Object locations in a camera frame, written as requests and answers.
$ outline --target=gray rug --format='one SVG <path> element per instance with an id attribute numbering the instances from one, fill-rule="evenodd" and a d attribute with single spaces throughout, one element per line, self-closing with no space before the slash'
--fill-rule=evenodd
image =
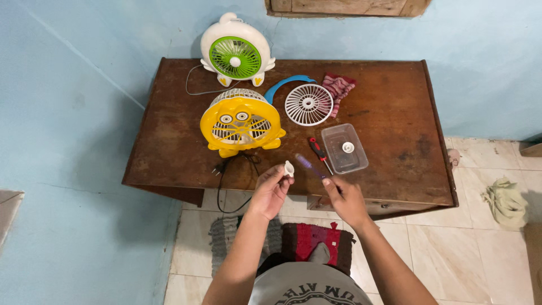
<path id="1" fill-rule="evenodd" d="M 243 216 L 222 218 L 216 220 L 211 225 L 209 235 L 212 237 L 211 247 L 213 277 L 230 251 L 230 247 L 234 242 L 235 234 L 237 233 L 237 228 L 239 228 L 241 219 L 243 219 Z M 280 252 L 281 247 L 281 225 L 279 218 L 275 217 L 269 222 L 269 226 L 267 227 L 266 240 L 263 242 L 262 255 L 260 256 L 260 263 L 258 266 L 261 265 L 271 253 Z"/>

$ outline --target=fan cartoon eye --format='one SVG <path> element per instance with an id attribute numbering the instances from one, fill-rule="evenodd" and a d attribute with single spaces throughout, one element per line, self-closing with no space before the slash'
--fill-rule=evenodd
<path id="1" fill-rule="evenodd" d="M 229 124 L 234 119 L 231 117 L 231 115 L 222 115 L 220 116 L 220 122 L 223 124 Z"/>
<path id="2" fill-rule="evenodd" d="M 248 113 L 246 113 L 246 112 L 239 112 L 238 114 L 235 115 L 235 118 L 236 118 L 237 120 L 240 120 L 240 121 L 247 120 L 247 119 L 248 119 Z"/>

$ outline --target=brush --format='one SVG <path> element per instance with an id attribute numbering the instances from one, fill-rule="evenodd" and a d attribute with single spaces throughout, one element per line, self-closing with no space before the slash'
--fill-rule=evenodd
<path id="1" fill-rule="evenodd" d="M 305 168 L 310 168 L 315 174 L 316 176 L 320 177 L 320 179 L 324 179 L 326 177 L 326 175 L 323 175 L 321 172 L 319 172 L 318 170 L 316 170 L 312 164 L 307 160 L 305 159 L 305 157 L 301 156 L 301 154 L 295 154 L 295 158 L 299 161 L 299 163 L 301 163 L 301 165 L 303 165 Z"/>

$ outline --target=green fan blade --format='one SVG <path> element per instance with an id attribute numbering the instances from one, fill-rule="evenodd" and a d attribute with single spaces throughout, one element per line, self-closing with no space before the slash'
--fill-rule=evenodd
<path id="1" fill-rule="evenodd" d="M 241 61 L 238 67 L 230 64 L 230 59 L 237 57 Z M 243 38 L 226 36 L 217 39 L 209 49 L 209 58 L 215 69 L 231 78 L 249 78 L 260 70 L 260 53 Z"/>

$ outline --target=plastic container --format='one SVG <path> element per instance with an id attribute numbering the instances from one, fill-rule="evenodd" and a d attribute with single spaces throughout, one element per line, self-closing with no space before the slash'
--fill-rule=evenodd
<path id="1" fill-rule="evenodd" d="M 322 141 L 326 147 L 327 157 L 337 174 L 351 173 L 369 166 L 362 143 L 352 124 L 342 124 L 322 130 Z M 350 142 L 354 151 L 343 151 L 343 144 Z"/>

